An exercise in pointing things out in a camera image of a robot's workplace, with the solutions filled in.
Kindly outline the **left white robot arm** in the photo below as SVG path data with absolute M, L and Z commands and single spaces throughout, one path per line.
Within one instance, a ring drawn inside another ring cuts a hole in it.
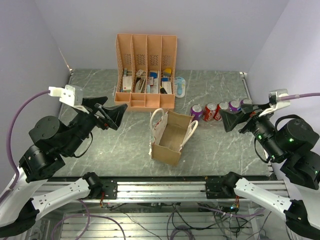
M 17 173 L 8 190 L 0 195 L 0 236 L 20 235 L 36 221 L 73 200 L 98 198 L 103 183 L 95 172 L 87 172 L 75 182 L 51 193 L 34 196 L 59 169 L 63 158 L 74 157 L 76 150 L 92 130 L 119 128 L 127 105 L 104 107 L 108 97 L 84 98 L 86 112 L 77 110 L 74 119 L 65 125 L 56 116 L 41 118 L 29 131 L 33 145 L 25 152 L 16 167 Z

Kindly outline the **red cola can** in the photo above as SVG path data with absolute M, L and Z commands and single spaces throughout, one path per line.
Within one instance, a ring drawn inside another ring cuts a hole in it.
M 202 119 L 205 122 L 210 122 L 214 119 L 214 116 L 216 114 L 217 105 L 213 102 L 208 102 L 203 109 L 202 113 Z
M 221 111 L 225 110 L 225 111 L 229 111 L 230 107 L 229 107 L 229 103 L 225 102 L 225 101 L 221 101 L 218 105 L 217 105 L 217 110 L 216 110 L 216 114 L 214 116 L 214 119 L 216 121 L 221 121 L 222 120 L 222 116 L 221 116 Z

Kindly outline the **purple Fanta can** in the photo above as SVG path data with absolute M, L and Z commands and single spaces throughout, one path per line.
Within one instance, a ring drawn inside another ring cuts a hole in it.
M 235 99 L 229 101 L 228 106 L 231 112 L 239 112 L 241 110 L 241 103 Z
M 193 117 L 193 120 L 199 121 L 203 115 L 203 107 L 200 104 L 194 104 L 190 108 L 190 115 Z
M 247 104 L 247 105 L 252 105 L 253 104 L 253 101 L 249 98 L 243 98 L 241 101 L 240 101 L 240 104 L 243 105 L 243 104 Z

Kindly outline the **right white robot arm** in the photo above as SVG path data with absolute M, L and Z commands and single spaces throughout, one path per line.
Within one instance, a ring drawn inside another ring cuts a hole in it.
M 312 151 L 318 133 L 300 116 L 289 114 L 271 123 L 275 109 L 267 105 L 244 104 L 238 112 L 220 110 L 226 132 L 244 123 L 239 133 L 252 133 L 267 152 L 265 163 L 281 164 L 280 171 L 297 187 L 302 199 L 271 193 L 245 177 L 229 172 L 217 187 L 203 190 L 208 199 L 235 196 L 249 199 L 277 214 L 295 234 L 311 240 L 320 238 L 320 156 Z

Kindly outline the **patterned canvas tote bag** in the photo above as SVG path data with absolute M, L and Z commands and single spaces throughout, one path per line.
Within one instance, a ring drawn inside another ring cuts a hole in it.
M 172 110 L 156 109 L 149 121 L 153 142 L 150 156 L 158 162 L 177 166 L 182 149 L 193 136 L 199 121 L 191 115 L 176 113 Z

